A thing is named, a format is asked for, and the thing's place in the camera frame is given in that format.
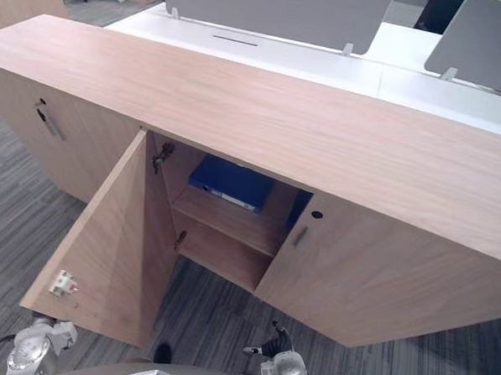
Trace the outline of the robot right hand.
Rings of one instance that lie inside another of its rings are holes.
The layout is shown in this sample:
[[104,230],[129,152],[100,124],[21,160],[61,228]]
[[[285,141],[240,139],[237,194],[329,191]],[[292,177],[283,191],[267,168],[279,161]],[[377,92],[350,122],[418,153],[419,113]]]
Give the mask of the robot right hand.
[[246,346],[243,353],[249,356],[262,355],[262,357],[273,358],[276,354],[292,352],[294,347],[288,331],[277,321],[272,321],[275,336],[260,346]]

